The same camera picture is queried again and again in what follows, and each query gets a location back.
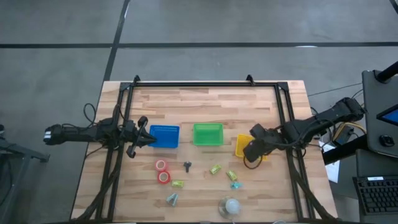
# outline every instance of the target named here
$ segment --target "black cable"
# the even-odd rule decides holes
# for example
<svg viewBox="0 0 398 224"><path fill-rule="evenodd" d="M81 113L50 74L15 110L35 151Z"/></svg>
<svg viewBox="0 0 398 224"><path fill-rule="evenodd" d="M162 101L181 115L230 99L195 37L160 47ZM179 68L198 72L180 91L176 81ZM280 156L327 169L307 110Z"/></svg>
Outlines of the black cable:
<svg viewBox="0 0 398 224"><path fill-rule="evenodd" d="M11 189L12 189L12 180L13 180L13 177L12 177L12 170L11 170L11 162L10 162L10 160L9 160L8 157L6 158L6 160L7 160L8 172L9 172L9 176L10 176L10 187L8 188L7 193L5 194L5 196L2 198L2 200L1 200L1 202L0 202L0 207L1 207L1 206L3 205L3 203L6 201L8 195L10 194L10 191L11 191Z"/></svg>
<svg viewBox="0 0 398 224"><path fill-rule="evenodd" d="M316 119L315 121L312 121L305 129L304 129L304 131L298 136L298 138L295 140L295 141L293 141L292 143L289 143L289 144L282 144L282 143L274 143L274 142L266 142L266 141L263 141L264 143L266 143L266 144L271 144L271 145L273 145L273 146L280 146L280 147L292 147L292 146L295 146L297 143L299 143L301 140L302 140L302 138L306 135L306 133L308 132L308 130L311 128L311 126L313 125L313 124L315 124L316 122L320 122L320 121L329 121L331 124L333 124L333 125L335 125L333 122L331 122L329 119Z"/></svg>
<svg viewBox="0 0 398 224"><path fill-rule="evenodd" d="M356 96L354 97L354 99L357 99L357 98L360 97L362 94L363 94L363 91L362 91L360 94L356 95Z"/></svg>
<svg viewBox="0 0 398 224"><path fill-rule="evenodd" d="M340 90L340 89L342 89L342 88L348 88L348 87L351 87L351 86L361 85L361 84L362 84L362 83L360 82L360 83L355 83L355 84L351 84L351 85L346 85L346 86L343 86L343 87L339 87L339 88L335 88L335 89L331 89L331 90L327 90L327 91L322 91L322 92L319 92L319 93L313 93L313 94L308 95L308 97L310 97L310 96L315 96L315 95L319 95L319 94L322 94L322 93L328 93L328 92L330 92L330 91Z"/></svg>
<svg viewBox="0 0 398 224"><path fill-rule="evenodd" d="M295 150L293 150L293 152L296 152L296 156L294 155L294 153L292 153L292 156L294 157L294 158L296 158L296 159L298 159L299 158L299 156L297 155L297 151L298 150L304 150L304 153L301 155L303 158L304 158L304 156L306 155L306 153L307 153L307 148L303 148L303 149L295 149Z"/></svg>
<svg viewBox="0 0 398 224"><path fill-rule="evenodd" d="M123 116L123 114L122 114L120 105L117 105L117 106L119 107L119 114L120 114L120 116L122 117L123 121L125 121L126 119L124 118L124 116Z"/></svg>
<svg viewBox="0 0 398 224"><path fill-rule="evenodd" d="M94 152L96 152L96 151L98 151L98 150L100 150L100 149L102 149L102 148L104 148L104 147L105 147L105 146L101 146L101 147L95 149L94 151L90 152L89 154L87 154L87 155L85 156L85 159L87 159L87 157L88 157L89 155L91 155L92 153L94 153Z"/></svg>
<svg viewBox="0 0 398 224"><path fill-rule="evenodd" d="M355 135L357 138L359 138L358 134L356 134L356 133L352 133L352 135Z"/></svg>
<svg viewBox="0 0 398 224"><path fill-rule="evenodd" d="M315 114L319 114L315 108L313 108L312 106L310 108L311 108L311 110L313 110L315 112Z"/></svg>
<svg viewBox="0 0 398 224"><path fill-rule="evenodd" d="M85 115L86 119L90 122L90 124L89 124L87 127L83 128L83 129L79 129L78 126L75 126L74 124L69 124L69 123L63 123L63 124L61 125L61 127L64 127L64 126L71 126L71 127L73 127L73 128L76 128L76 130L77 130L78 132L80 132L80 131L85 131L85 130L89 129L89 128L92 127L94 124L96 124L96 123L94 122L93 119L91 120L91 119L89 119L89 117L87 116L87 113L86 113L86 108L87 108L87 106L91 106L91 108L93 109L93 111L94 111L94 118L95 118L96 113L97 113L96 110L95 110L94 105L92 105L91 103L86 103L86 104L84 105L84 107L83 107L83 114Z"/></svg>
<svg viewBox="0 0 398 224"><path fill-rule="evenodd" d="M333 137L335 136L336 132L336 124L330 121L329 119L326 119L329 123L333 125L333 132L329 129L329 141L324 142L323 145L321 146L321 152L323 153L325 150L323 149L327 144L331 143L333 140Z"/></svg>
<svg viewBox="0 0 398 224"><path fill-rule="evenodd" d="M316 144L308 144L309 146L315 146L315 147L319 147L319 148L321 148L319 145L316 145Z"/></svg>
<svg viewBox="0 0 398 224"><path fill-rule="evenodd" d="M255 168L259 167L261 162L262 162L262 155L260 156L260 161L257 163L257 165L255 165L254 167L249 167L248 164L246 163L246 156L243 156L243 164L245 167L247 167L249 169L255 169Z"/></svg>
<svg viewBox="0 0 398 224"><path fill-rule="evenodd" d="M360 89L359 91L357 91L352 97L351 99L353 99L358 93L361 93L363 91L363 89Z"/></svg>
<svg viewBox="0 0 398 224"><path fill-rule="evenodd" d="M83 107L83 114L85 115L86 119L90 122L89 127L91 127L93 124L96 124L96 123L94 122L94 120L89 119L88 116L87 116L87 114L86 114L86 107L87 107L88 105L90 105L91 108L93 109L93 111L94 111L94 117L95 117L95 114L96 114L96 110L95 110L94 105L92 105L91 103L86 103L85 106Z"/></svg>

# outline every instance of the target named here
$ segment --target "cable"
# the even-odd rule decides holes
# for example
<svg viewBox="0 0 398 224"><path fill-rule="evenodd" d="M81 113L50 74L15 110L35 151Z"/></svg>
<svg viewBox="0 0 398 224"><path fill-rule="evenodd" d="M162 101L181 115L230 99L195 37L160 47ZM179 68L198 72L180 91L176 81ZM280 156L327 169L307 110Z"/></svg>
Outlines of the cable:
<svg viewBox="0 0 398 224"><path fill-rule="evenodd" d="M302 154L302 157L304 158L304 156L305 156L306 153L307 153L307 148L294 149L292 152L296 152L296 156L294 155L294 153L292 153L292 156L293 156L294 158L296 158L296 159L299 158L298 155L297 155L297 151L298 151L298 150L304 150L304 153Z"/></svg>
<svg viewBox="0 0 398 224"><path fill-rule="evenodd" d="M362 92L363 91L363 89L360 89L359 91L357 91L352 97L351 97L351 99L353 99L358 93L360 93L360 92Z"/></svg>
<svg viewBox="0 0 398 224"><path fill-rule="evenodd" d="M89 126L91 126L91 125L96 124L96 123L94 122L94 120L89 119L88 116L87 116L87 114L86 114L86 107L87 107L88 105L90 105L91 108L93 109L93 111L94 111L94 117L95 117L95 114L96 114L96 110L95 110L94 105L92 105L91 103L86 103L85 106L83 107L83 114L85 115L86 119L91 123L91 124L89 125Z"/></svg>
<svg viewBox="0 0 398 224"><path fill-rule="evenodd" d="M98 151L98 150L100 150L100 149L102 149L102 148L104 148L104 147L105 147L105 146L101 146L101 147L95 149L94 151L90 152L89 154L87 154L87 155L85 156L85 159L87 159L87 157L88 157L89 155L91 155L92 153L94 153L94 152L96 152L96 151Z"/></svg>
<svg viewBox="0 0 398 224"><path fill-rule="evenodd" d="M361 125L356 124L356 123L351 123L351 122L345 122L345 123L341 124L341 125L338 127L338 129L337 129L337 131L336 131L336 134L333 136L333 140L334 140L334 141L335 141L335 140L337 139L337 137L341 134L343 128L344 128L346 125L352 126L352 127L355 127L355 128L359 128L364 134L366 134L366 130L365 130Z"/></svg>
<svg viewBox="0 0 398 224"><path fill-rule="evenodd" d="M286 223L286 222L283 220L277 220L277 221L273 222L272 224L283 224L283 223Z"/></svg>
<svg viewBox="0 0 398 224"><path fill-rule="evenodd" d="M123 116L123 114L122 114L120 105L117 105L117 106L119 107L119 114L120 114L120 116L122 117L123 121L125 121L126 119L124 118L124 116Z"/></svg>
<svg viewBox="0 0 398 224"><path fill-rule="evenodd" d="M0 202L0 207L1 207L1 206L3 205L3 203L6 201L8 195L10 194L10 191L11 191L11 189L12 189L12 180L13 180L13 178L12 178L11 162L10 162L10 160L8 159L8 157L6 158L6 160L7 160L8 172L9 172L9 176L10 176L10 187L8 188L8 190L7 190L6 194L5 194L5 196L2 198L2 200L1 200L1 202Z"/></svg>
<svg viewBox="0 0 398 224"><path fill-rule="evenodd" d="M308 144L309 146L315 146L315 147L319 147L319 148L321 148L319 145L316 145L316 144Z"/></svg>
<svg viewBox="0 0 398 224"><path fill-rule="evenodd" d="M96 110L95 110L94 105L92 105L91 103L86 103L86 104L84 105L84 107L83 107L83 114L85 115L86 119L90 122L90 124L89 124L87 127L83 128L83 129L80 129L78 126L75 126L75 125L69 124L69 123L63 123L63 124L61 125L61 127L71 126L71 127L73 127L73 128L76 128L76 130L77 130L78 133L79 133L80 131L85 131L85 130L89 129L90 127L92 127L94 124L96 124L96 123L94 122L94 119L91 120L91 119L89 119L89 117L87 116L87 113L86 113L86 108L87 108L87 106L91 106L91 108L93 109L93 111L94 111L94 118L95 118L96 113L97 113Z"/></svg>
<svg viewBox="0 0 398 224"><path fill-rule="evenodd" d="M254 166L254 167L249 167L248 164L246 163L246 156L243 156L243 164L245 167L249 168L249 169L255 169L257 167L260 166L261 162L262 162L262 155L260 156L260 161Z"/></svg>
<svg viewBox="0 0 398 224"><path fill-rule="evenodd" d="M302 138L304 137L304 135L306 135L306 133L308 132L308 130L311 128L311 126L312 126L313 124L315 124L316 122L320 122L320 121L328 121L328 122L330 122L330 123L333 125L333 127L335 128L335 124L334 124L333 122L331 122L329 119L316 119L315 121L312 121L312 122L304 129L304 131L298 136L298 138L297 138L295 141L293 141L292 143L289 143L289 144L281 144L281 143L274 143L274 142L265 142L265 141L263 141L263 142L266 143L266 144L271 144L271 145L273 145L273 146L292 147L292 146L296 145L297 143L299 143L299 142L302 140Z"/></svg>
<svg viewBox="0 0 398 224"><path fill-rule="evenodd" d="M330 144L333 140L333 135L336 131L336 124L333 123L332 121L330 121L329 119L325 119L327 120L329 123L331 123L333 125L333 132L330 130L329 128L329 141L327 142L323 142L322 146L321 146L321 152L323 153L325 150L323 149L327 144Z"/></svg>
<svg viewBox="0 0 398 224"><path fill-rule="evenodd" d="M312 113L312 115L319 114L319 113L318 113L318 111L317 111L315 108L313 108L312 106L311 106L310 108L311 108L311 110L313 110L313 111L315 112L315 114L314 114L314 113Z"/></svg>
<svg viewBox="0 0 398 224"><path fill-rule="evenodd" d="M362 91L360 94L356 95L356 96L354 97L354 99L357 99L357 98L360 97L362 94L363 94L363 91Z"/></svg>
<svg viewBox="0 0 398 224"><path fill-rule="evenodd" d="M356 134L356 133L352 133L352 134L355 135L357 138L359 138L358 134Z"/></svg>
<svg viewBox="0 0 398 224"><path fill-rule="evenodd" d="M352 85L346 85L346 86L343 86L343 87L339 87L339 88L335 88L335 89L331 89L331 90L327 90L327 91L322 91L322 92L319 92L319 93L313 93L313 94L308 95L308 97L319 95L319 94L323 94L323 93L328 93L328 92L335 91L335 90L340 90L342 88L348 88L348 87L351 87L351 86L361 85L361 84L362 83L360 82L360 83L355 83L355 84L352 84Z"/></svg>

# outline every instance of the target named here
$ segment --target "plastic bin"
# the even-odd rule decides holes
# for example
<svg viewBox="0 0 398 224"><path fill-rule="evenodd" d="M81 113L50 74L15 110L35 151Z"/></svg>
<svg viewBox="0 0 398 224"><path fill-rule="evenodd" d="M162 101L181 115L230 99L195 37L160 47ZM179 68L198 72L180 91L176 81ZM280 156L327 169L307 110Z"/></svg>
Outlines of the plastic bin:
<svg viewBox="0 0 398 224"><path fill-rule="evenodd" d="M223 124L193 124L193 144L196 146L221 146L224 144Z"/></svg>
<svg viewBox="0 0 398 224"><path fill-rule="evenodd" d="M253 140L254 138L247 134L239 134L236 140L235 156L243 158L243 149ZM262 156L262 160L266 161L267 156Z"/></svg>
<svg viewBox="0 0 398 224"><path fill-rule="evenodd" d="M156 142L149 144L152 147L178 147L178 137L180 134L179 126L151 125L149 134L155 136Z"/></svg>

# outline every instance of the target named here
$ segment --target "metal stand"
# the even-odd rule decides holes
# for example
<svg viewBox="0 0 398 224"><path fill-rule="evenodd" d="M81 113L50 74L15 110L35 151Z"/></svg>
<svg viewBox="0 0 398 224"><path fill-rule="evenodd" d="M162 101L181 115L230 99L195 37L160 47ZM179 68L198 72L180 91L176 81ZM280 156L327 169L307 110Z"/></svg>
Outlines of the metal stand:
<svg viewBox="0 0 398 224"><path fill-rule="evenodd" d="M48 162L50 155L45 155L26 147L22 147L14 143L9 143L5 139L0 139L0 152L3 152L2 156L13 157L13 159L20 159L22 161L18 168L18 171L16 172L16 175L13 175L14 178L11 182L11 188L5 196L6 199L4 203L0 207L0 222L9 223L9 218L12 209L14 208L14 203L18 195L18 191L21 187L21 182L29 166L30 160L34 158L40 160L40 162Z"/></svg>

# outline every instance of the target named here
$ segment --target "white ball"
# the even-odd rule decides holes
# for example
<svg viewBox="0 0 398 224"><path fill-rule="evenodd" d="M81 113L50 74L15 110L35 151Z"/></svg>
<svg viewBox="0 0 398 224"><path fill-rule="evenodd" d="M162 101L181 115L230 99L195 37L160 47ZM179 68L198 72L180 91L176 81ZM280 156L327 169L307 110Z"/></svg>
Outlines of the white ball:
<svg viewBox="0 0 398 224"><path fill-rule="evenodd" d="M228 199L225 203L225 209L229 214L237 215L241 210L241 204L236 199Z"/></svg>

